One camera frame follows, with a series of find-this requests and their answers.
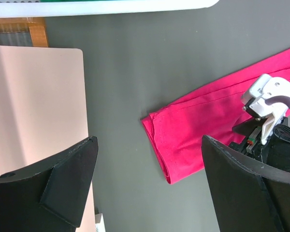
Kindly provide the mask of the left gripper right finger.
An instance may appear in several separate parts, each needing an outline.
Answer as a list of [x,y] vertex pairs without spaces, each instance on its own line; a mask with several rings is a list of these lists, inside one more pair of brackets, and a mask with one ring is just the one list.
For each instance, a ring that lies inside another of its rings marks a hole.
[[204,168],[222,232],[290,232],[290,173],[205,135]]

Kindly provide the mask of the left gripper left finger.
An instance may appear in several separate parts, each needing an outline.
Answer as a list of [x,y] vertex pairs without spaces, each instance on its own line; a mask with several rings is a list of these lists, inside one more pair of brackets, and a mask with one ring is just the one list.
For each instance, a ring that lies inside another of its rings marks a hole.
[[98,155],[90,136],[0,176],[0,232],[74,232],[80,227]]

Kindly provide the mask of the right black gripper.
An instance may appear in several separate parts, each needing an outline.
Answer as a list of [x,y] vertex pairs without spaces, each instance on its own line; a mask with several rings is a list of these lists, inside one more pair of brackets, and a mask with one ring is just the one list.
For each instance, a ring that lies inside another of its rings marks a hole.
[[290,127],[288,119],[283,118],[277,124],[265,145],[261,144],[261,123],[249,119],[232,128],[232,131],[243,135],[242,142],[231,142],[229,147],[262,163],[290,173]]

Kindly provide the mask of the pink t shirt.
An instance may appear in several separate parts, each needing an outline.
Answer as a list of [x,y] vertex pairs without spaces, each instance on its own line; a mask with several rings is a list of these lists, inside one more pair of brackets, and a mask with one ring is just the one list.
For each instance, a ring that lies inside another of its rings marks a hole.
[[204,135],[225,145],[240,142],[232,127],[249,115],[241,96],[262,74],[290,81],[290,49],[204,85],[142,119],[142,125],[169,184],[204,168]]

